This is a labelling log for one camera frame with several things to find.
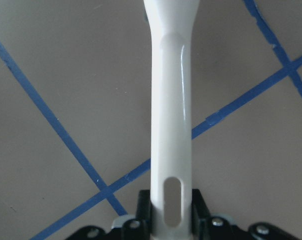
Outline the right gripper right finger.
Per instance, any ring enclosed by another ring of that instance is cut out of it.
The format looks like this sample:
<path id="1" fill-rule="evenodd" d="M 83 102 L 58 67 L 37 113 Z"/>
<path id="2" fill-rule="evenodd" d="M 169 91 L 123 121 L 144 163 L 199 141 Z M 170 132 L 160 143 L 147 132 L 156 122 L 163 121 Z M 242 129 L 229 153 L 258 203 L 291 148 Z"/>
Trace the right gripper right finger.
<path id="1" fill-rule="evenodd" d="M 195 240 L 209 240 L 208 220 L 211 213 L 199 189 L 192 189 L 191 232 Z"/>

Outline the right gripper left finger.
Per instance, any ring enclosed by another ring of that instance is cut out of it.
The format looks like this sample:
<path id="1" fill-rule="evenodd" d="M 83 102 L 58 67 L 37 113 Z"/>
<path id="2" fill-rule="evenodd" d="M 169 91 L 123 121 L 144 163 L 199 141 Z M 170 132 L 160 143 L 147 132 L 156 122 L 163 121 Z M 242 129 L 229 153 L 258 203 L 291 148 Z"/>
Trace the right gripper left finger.
<path id="1" fill-rule="evenodd" d="M 138 234 L 140 240 L 151 239 L 152 203 L 150 190 L 140 190 L 137 199 L 135 218 L 139 223 Z"/>

